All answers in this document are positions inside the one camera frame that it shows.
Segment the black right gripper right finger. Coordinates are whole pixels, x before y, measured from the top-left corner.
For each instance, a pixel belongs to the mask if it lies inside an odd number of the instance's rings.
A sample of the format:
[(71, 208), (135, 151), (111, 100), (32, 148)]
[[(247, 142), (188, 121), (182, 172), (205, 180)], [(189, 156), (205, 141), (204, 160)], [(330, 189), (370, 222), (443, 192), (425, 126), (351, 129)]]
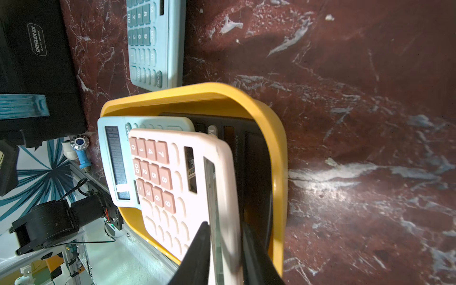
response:
[(245, 285), (284, 285), (250, 225), (242, 223), (242, 265)]

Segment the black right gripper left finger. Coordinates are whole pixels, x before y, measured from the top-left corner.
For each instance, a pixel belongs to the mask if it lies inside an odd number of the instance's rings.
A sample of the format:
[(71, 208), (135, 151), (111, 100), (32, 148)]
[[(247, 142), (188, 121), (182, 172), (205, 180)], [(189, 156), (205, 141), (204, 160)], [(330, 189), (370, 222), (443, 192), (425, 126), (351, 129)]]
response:
[(168, 285), (207, 285), (211, 257), (210, 225), (202, 222), (188, 252)]

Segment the pink calculator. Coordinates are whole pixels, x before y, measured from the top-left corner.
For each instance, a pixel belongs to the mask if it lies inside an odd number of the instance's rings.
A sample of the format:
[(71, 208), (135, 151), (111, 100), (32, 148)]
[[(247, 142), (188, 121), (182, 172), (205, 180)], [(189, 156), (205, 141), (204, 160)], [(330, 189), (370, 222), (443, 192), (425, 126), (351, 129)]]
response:
[(209, 134), (133, 129), (128, 136), (146, 233), (177, 264), (209, 225), (209, 283), (241, 285), (242, 241), (233, 154)]

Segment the black keyed calculator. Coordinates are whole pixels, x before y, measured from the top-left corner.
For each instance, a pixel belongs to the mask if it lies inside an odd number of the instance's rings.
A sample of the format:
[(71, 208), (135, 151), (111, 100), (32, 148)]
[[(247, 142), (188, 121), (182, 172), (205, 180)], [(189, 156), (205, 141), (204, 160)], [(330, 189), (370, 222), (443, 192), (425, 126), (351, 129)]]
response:
[(239, 217), (255, 231), (268, 250), (273, 229), (273, 193), (270, 154), (262, 132), (253, 119), (228, 116), (161, 113), (191, 120), (195, 131), (217, 136), (233, 154)]

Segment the small teal calculator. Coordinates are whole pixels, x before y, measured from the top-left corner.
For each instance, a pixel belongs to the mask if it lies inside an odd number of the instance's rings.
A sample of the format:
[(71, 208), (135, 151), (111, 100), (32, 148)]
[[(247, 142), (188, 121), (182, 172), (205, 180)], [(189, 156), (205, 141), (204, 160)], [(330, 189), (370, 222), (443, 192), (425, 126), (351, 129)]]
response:
[(136, 179), (151, 178), (141, 170), (141, 160), (168, 162), (167, 144), (144, 138), (129, 138), (133, 129), (195, 131), (190, 119), (179, 116), (108, 116), (98, 120), (100, 153), (111, 197), (118, 207), (140, 209)]

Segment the white pipe elbow fitting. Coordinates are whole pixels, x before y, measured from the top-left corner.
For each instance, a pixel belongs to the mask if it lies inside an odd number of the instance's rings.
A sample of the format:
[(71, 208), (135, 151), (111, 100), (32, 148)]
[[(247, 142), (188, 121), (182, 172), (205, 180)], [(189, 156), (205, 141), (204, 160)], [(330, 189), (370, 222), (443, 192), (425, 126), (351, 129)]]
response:
[(63, 141), (61, 144), (62, 144), (63, 154), (68, 160), (77, 160), (78, 159), (77, 152), (71, 146), (70, 141)]

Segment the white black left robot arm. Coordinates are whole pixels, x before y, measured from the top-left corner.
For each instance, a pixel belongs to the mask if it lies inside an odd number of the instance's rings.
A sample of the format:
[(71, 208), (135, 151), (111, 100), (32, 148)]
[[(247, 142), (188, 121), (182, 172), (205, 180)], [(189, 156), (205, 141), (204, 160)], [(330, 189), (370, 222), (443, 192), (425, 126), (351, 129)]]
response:
[(17, 170), (20, 150), (8, 140), (1, 140), (1, 195), (28, 185), (21, 193), (1, 200), (1, 205), (16, 202), (1, 218), (33, 200), (24, 214), (1, 234), (2, 276), (28, 263), (32, 252), (73, 243), (81, 227), (96, 219), (104, 217), (117, 229), (122, 228), (120, 211), (103, 190), (87, 192), (84, 199), (73, 203), (67, 201), (87, 179), (71, 185), (70, 161), (63, 155), (62, 144), (49, 145), (49, 164), (42, 169)]

